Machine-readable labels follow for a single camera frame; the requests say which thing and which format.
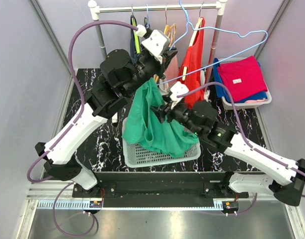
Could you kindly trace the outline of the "green tank top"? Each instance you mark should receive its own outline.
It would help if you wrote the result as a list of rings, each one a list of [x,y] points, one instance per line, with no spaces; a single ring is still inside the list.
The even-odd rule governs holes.
[[[193,133],[186,132],[175,120],[160,123],[151,106],[159,107],[162,104],[162,95],[153,78],[150,78],[135,93],[122,138],[129,144],[138,143],[150,151],[182,157],[199,139]]]

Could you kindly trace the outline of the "blue grey tank top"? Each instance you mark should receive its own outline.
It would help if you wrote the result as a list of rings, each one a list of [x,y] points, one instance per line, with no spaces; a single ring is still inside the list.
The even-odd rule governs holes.
[[[130,31],[130,36],[131,36],[131,39],[130,39],[130,56],[131,56],[131,59],[136,62],[137,60],[137,57],[139,54],[136,54],[136,50],[135,50],[135,45],[134,45],[134,35],[133,35],[133,31],[134,30],[131,30]]]

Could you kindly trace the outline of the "lime green hanger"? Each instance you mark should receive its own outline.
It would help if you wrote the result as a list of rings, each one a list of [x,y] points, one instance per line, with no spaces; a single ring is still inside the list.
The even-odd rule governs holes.
[[[136,26],[137,25],[137,20],[136,20],[136,18],[134,16],[133,6],[131,6],[131,10],[132,10],[131,23],[132,23],[133,26]],[[136,54],[139,54],[140,51],[141,51],[140,40],[139,40],[139,37],[136,35],[136,31],[135,30],[133,31],[133,35],[134,35],[134,45],[135,45]]]

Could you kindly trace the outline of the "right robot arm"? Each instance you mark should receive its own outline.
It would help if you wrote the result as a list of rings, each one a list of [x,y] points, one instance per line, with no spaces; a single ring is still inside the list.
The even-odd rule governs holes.
[[[173,120],[198,136],[207,148],[249,163],[259,175],[228,172],[219,185],[224,197],[254,192],[274,196],[280,202],[299,206],[305,186],[305,159],[293,160],[252,143],[235,128],[219,122],[218,111],[207,101],[189,109],[184,103],[169,102],[151,107],[160,122]]]

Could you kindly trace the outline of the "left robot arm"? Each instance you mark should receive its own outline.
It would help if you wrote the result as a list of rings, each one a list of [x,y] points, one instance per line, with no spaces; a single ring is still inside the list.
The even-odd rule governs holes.
[[[89,197],[101,190],[95,174],[74,159],[78,147],[118,110],[127,99],[155,74],[163,76],[177,49],[169,49],[154,56],[143,49],[137,60],[131,60],[124,49],[111,51],[101,63],[101,74],[92,90],[81,96],[81,106],[69,123],[47,143],[39,142],[35,150],[49,176],[61,181],[71,180],[83,188]]]

